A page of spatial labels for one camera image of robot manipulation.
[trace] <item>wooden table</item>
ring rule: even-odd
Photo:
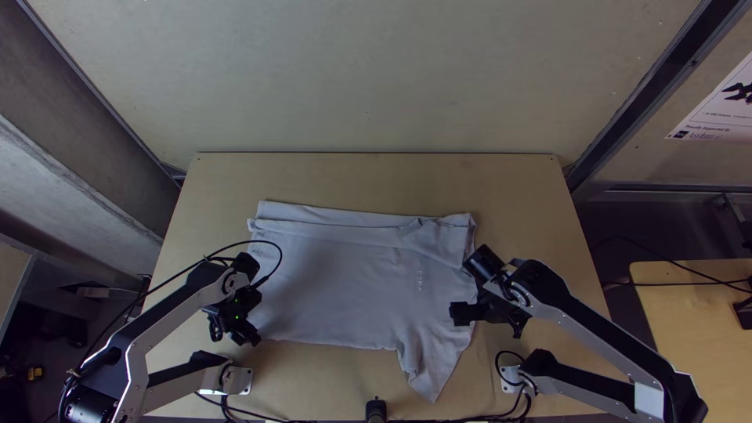
[[[680,263],[720,280],[752,275],[752,259]],[[632,263],[630,273],[636,284],[710,282],[669,262]],[[741,328],[732,303],[750,295],[718,285],[637,287],[637,292],[658,352],[692,375],[707,403],[705,422],[748,420],[752,331]]]
[[[608,316],[559,163],[550,155],[522,154],[199,154],[194,158],[164,240],[154,281],[203,254],[248,239],[246,219],[260,200],[402,215],[471,212],[476,245],[503,259],[536,258],[569,281],[573,293]],[[242,251],[238,248],[226,255]],[[183,280],[146,300],[152,306]],[[366,401],[387,401],[392,419],[461,418],[508,410],[492,364],[499,349],[526,355],[551,350],[563,363],[610,377],[620,373],[587,351],[558,325],[531,320],[522,340],[507,325],[479,324],[438,401],[431,404],[407,384],[395,352],[294,342],[236,347],[212,343],[197,313],[147,357],[150,371],[174,366],[204,349],[255,369],[249,396],[230,405],[279,418],[362,420]],[[594,413],[563,396],[539,396],[531,415]],[[188,396],[154,415],[219,418],[219,410]]]
[[[13,317],[30,260],[30,254],[0,240],[0,340]]]

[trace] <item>wall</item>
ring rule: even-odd
[[[163,161],[579,157],[698,1],[28,0]]]
[[[104,197],[164,236],[177,186],[15,2],[0,2],[0,49],[0,114]]]
[[[0,208],[128,274],[152,273],[162,239],[0,115]]]
[[[752,186],[752,144],[663,139],[752,51],[752,10],[595,180]]]

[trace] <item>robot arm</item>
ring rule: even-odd
[[[530,317],[555,321],[624,372],[631,383],[560,364],[536,349],[518,366],[503,367],[505,392],[527,384],[534,393],[559,393],[629,421],[700,422],[707,405],[692,378],[677,372],[657,352],[574,298],[564,280],[535,260],[512,260],[507,266],[486,245],[464,264],[479,285],[475,305],[452,303],[456,325],[470,320],[510,323],[518,338]]]
[[[196,391],[247,395],[252,369],[225,357],[198,351],[185,364],[149,374],[146,354],[200,309],[209,316],[212,339],[229,333],[238,345],[258,344],[261,338],[246,321],[261,302],[261,293],[250,285],[258,271],[259,264],[246,253],[229,267],[197,266],[182,287],[115,332],[71,376],[63,392],[63,421],[136,423],[149,410]]]

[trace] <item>folded shirt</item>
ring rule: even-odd
[[[455,327],[451,302],[474,302],[462,269],[474,251],[469,213],[442,218],[382,215],[261,201],[251,239],[284,252],[249,315],[262,338],[397,351],[410,386],[435,402],[473,326]],[[262,265],[277,250],[250,244]]]

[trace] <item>wire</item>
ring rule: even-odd
[[[499,378],[503,379],[506,383],[512,386],[524,385],[525,384],[524,381],[512,383],[506,378],[504,378],[504,376],[501,375],[501,369],[499,368],[499,358],[504,354],[515,356],[522,362],[525,361],[525,359],[521,355],[519,355],[517,352],[514,352],[514,351],[508,351],[506,349],[502,349],[501,351],[497,352],[496,357],[493,359],[493,361],[494,361],[494,364],[496,365],[496,373],[499,375]],[[521,374],[520,376],[524,377],[530,383],[530,386],[533,388],[533,394],[536,395],[538,392],[538,387],[535,385],[535,383],[524,374]],[[517,411],[517,407],[519,406],[519,400],[522,398],[523,394],[525,395],[525,400],[526,400],[525,410],[523,410],[519,416],[515,418],[509,418],[508,416],[510,414],[513,414]],[[524,422],[532,406],[533,406],[533,397],[530,396],[530,394],[528,394],[527,392],[525,392],[525,387],[522,387],[519,389],[517,393],[517,399],[515,400],[515,404],[512,406],[512,408],[509,409],[509,411],[506,411],[502,414],[490,414],[490,415],[485,415],[485,416],[462,418],[458,420],[448,420],[448,421],[443,421],[442,423],[468,423],[470,421],[484,421],[484,420],[493,421],[496,423],[505,423],[505,422],[512,422],[512,421]]]
[[[151,282],[151,277],[144,276],[144,277],[141,278],[141,287],[139,288],[139,293],[136,294],[137,298],[139,296],[141,296],[141,294],[143,293],[143,290],[146,289],[146,286],[149,284],[149,282]],[[123,321],[123,326],[125,326],[126,324],[128,324],[128,318],[131,316],[131,313],[133,313],[133,309],[136,308],[136,304],[137,304],[136,302],[133,302],[131,304],[131,308],[125,314],[125,319]]]
[[[45,420],[42,421],[42,423],[47,423],[49,421],[49,419],[55,417],[56,415],[57,415],[57,411],[54,412],[54,413],[52,413],[52,414],[50,414]]]
[[[128,312],[128,310],[132,306],[134,306],[135,304],[137,304],[139,301],[143,300],[144,298],[146,298],[149,295],[152,295],[154,292],[158,291],[159,289],[161,289],[165,285],[169,284],[173,280],[181,277],[183,274],[185,274],[186,272],[188,272],[192,268],[200,265],[202,262],[209,261],[212,257],[214,257],[215,255],[217,255],[217,254],[219,254],[219,253],[221,253],[221,252],[223,252],[225,250],[229,250],[230,248],[237,247],[239,245],[246,245],[246,244],[268,244],[268,245],[271,245],[271,246],[275,247],[277,249],[277,251],[280,253],[280,257],[277,259],[277,264],[274,266],[274,268],[272,269],[272,271],[269,272],[266,276],[264,276],[261,279],[259,279],[259,281],[261,281],[261,284],[263,282],[266,282],[269,279],[269,277],[271,277],[277,271],[277,269],[280,268],[280,264],[282,264],[282,249],[280,248],[279,245],[274,244],[273,242],[267,241],[267,240],[244,240],[244,241],[239,241],[239,242],[236,242],[236,243],[232,243],[232,244],[226,245],[226,246],[224,246],[224,247],[222,247],[222,248],[220,248],[220,249],[218,249],[216,251],[213,251],[212,253],[210,253],[209,255],[205,256],[201,260],[199,260],[199,261],[191,264],[190,266],[187,266],[185,269],[183,269],[183,270],[179,271],[178,273],[172,275],[171,277],[169,277],[167,280],[165,280],[161,284],[157,285],[156,287],[153,287],[149,291],[145,292],[144,294],[139,295],[138,297],[136,297],[136,299],[133,300],[133,302],[131,302],[125,308],[123,308],[123,310],[120,311],[115,316],[115,318],[112,319],[112,321],[104,329],[102,329],[102,331],[96,336],[96,338],[94,339],[94,342],[91,343],[91,345],[89,346],[89,349],[86,350],[86,353],[81,358],[81,361],[78,362],[78,365],[74,369],[73,374],[69,378],[66,379],[65,383],[63,384],[63,393],[60,396],[60,404],[58,404],[58,411],[57,411],[57,418],[58,418],[58,420],[60,422],[63,421],[63,405],[65,403],[65,399],[67,397],[68,392],[73,387],[74,383],[78,380],[78,375],[84,374],[87,371],[87,369],[89,368],[88,366],[86,366],[86,367],[84,366],[84,363],[85,363],[86,359],[91,355],[92,351],[97,346],[97,344],[99,344],[99,341],[102,340],[102,337],[120,320],[120,318],[123,315],[123,313]],[[258,287],[261,284],[259,282],[256,282],[256,284],[254,284],[254,287]]]
[[[228,407],[228,405],[227,405],[227,395],[223,395],[222,399],[219,402],[222,404],[222,407],[221,407],[222,408],[222,415],[225,416],[225,419],[226,419],[225,423],[227,423],[227,422],[229,422],[229,423],[237,423],[235,421],[235,418],[233,418],[233,416],[227,410],[227,407]]]
[[[253,412],[248,411],[248,410],[241,410],[240,408],[230,407],[229,405],[224,405],[222,403],[218,403],[216,401],[212,401],[211,399],[209,399],[209,398],[201,395],[198,392],[194,392],[193,394],[195,396],[201,398],[202,400],[206,401],[207,403],[212,403],[212,404],[214,404],[214,405],[216,405],[218,407],[221,407],[223,412],[227,412],[228,410],[230,410],[230,411],[235,411],[236,413],[248,414],[249,416],[253,416],[255,418],[260,418],[262,420],[271,420],[271,421],[276,421],[277,423],[287,423],[288,422],[286,420],[280,420],[278,418],[271,418],[271,417],[265,416],[263,414],[256,414],[256,413],[253,413]]]
[[[527,402],[527,405],[525,406],[525,410],[517,417],[515,418],[508,418],[507,416],[516,412],[517,407],[519,406],[519,400],[522,398],[522,395],[525,395],[525,400]],[[461,418],[457,420],[443,420],[440,421],[440,423],[468,423],[470,421],[494,421],[499,423],[505,423],[505,422],[512,422],[512,421],[525,421],[525,418],[527,417],[527,414],[530,412],[530,408],[533,405],[533,399],[530,397],[530,394],[525,392],[525,389],[520,389],[517,393],[517,399],[515,400],[515,404],[512,406],[512,408],[509,409],[509,411],[506,411],[502,414],[489,414],[485,416],[474,416],[470,418]]]
[[[702,273],[702,272],[700,272],[698,270],[694,270],[694,269],[691,269],[691,268],[689,268],[687,266],[684,266],[684,265],[676,262],[675,260],[671,260],[670,258],[668,258],[665,255],[659,253],[658,251],[655,251],[652,248],[648,248],[645,245],[640,244],[636,240],[633,240],[633,239],[631,239],[629,237],[625,237],[624,235],[615,235],[613,237],[609,237],[609,238],[606,238],[605,240],[602,240],[602,241],[598,242],[593,248],[591,248],[591,250],[590,250],[591,253],[595,252],[596,250],[598,250],[603,245],[608,244],[609,242],[614,241],[614,240],[622,240],[622,241],[628,242],[629,244],[632,244],[632,245],[634,245],[637,248],[640,248],[640,249],[642,249],[644,251],[647,251],[648,253],[650,253],[652,255],[655,255],[659,259],[664,260],[665,262],[669,262],[672,265],[677,266],[680,269],[684,269],[687,272],[696,274],[697,276],[701,276],[701,277],[704,277],[704,278],[706,278],[708,280],[712,280],[713,282],[715,282],[714,285],[725,285],[727,287],[730,287],[731,289],[736,289],[737,291],[746,292],[747,294],[752,294],[752,291],[749,290],[749,289],[744,289],[744,288],[741,288],[741,287],[735,287],[734,285],[732,285],[732,284],[736,284],[736,283],[739,283],[739,282],[744,282],[747,279],[740,279],[740,280],[720,280],[720,279],[712,277],[710,275],[706,275],[705,273]],[[646,286],[646,287],[647,286],[650,286],[650,287],[674,286],[672,284],[634,284],[632,282],[630,282],[630,283],[614,283],[614,282],[611,282],[609,284],[615,284],[615,285],[634,285],[634,286]],[[690,283],[690,284],[676,284],[676,285],[712,285],[712,284]]]
[[[523,381],[519,381],[519,382],[509,381],[507,378],[504,377],[503,374],[501,374],[501,368],[499,367],[499,358],[501,358],[501,356],[504,355],[504,354],[511,354],[511,355],[519,358],[520,361],[525,361],[525,359],[523,359],[522,356],[520,356],[518,353],[516,353],[514,351],[507,351],[506,349],[502,349],[501,351],[499,351],[499,352],[496,353],[496,358],[493,359],[494,364],[496,364],[496,374],[499,375],[499,378],[501,378],[501,380],[505,381],[509,385],[520,386],[520,385],[524,384],[525,382],[523,382]]]

